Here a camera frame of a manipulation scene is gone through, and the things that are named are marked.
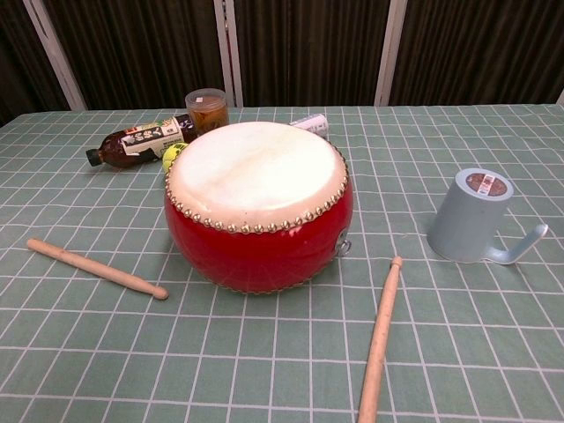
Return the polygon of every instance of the drum head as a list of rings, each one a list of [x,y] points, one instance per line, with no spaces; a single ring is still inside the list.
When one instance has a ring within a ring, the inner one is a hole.
[[[167,195],[187,218],[247,234],[315,219],[347,183],[343,157],[323,138],[282,123],[245,122],[193,141],[170,168]]]

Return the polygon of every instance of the brown bottle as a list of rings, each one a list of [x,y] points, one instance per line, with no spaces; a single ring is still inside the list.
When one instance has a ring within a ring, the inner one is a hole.
[[[120,130],[108,135],[99,149],[86,152],[92,166],[108,163],[114,167],[131,167],[162,158],[167,148],[175,143],[190,143],[197,137],[189,115],[179,115]]]

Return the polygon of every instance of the light blue cup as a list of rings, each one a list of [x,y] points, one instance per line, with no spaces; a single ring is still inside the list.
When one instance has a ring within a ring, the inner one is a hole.
[[[512,196],[511,183],[500,174],[479,168],[461,170],[427,232],[427,242],[438,255],[455,262],[516,262],[546,235],[548,226],[536,226],[509,251],[492,247]]]

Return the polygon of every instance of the bottle cap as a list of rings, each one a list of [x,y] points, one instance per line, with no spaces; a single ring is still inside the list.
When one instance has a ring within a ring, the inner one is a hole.
[[[98,166],[102,164],[98,150],[92,149],[86,151],[86,157],[92,166]]]

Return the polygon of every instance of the cup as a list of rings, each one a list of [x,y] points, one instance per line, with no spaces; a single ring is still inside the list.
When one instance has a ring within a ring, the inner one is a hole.
[[[203,88],[189,93],[185,100],[198,136],[229,124],[226,94],[223,91]]]
[[[438,255],[460,263],[482,259],[512,264],[546,235],[538,225],[509,251],[492,247],[513,186],[495,172],[468,168],[456,174],[431,228],[427,242]]]

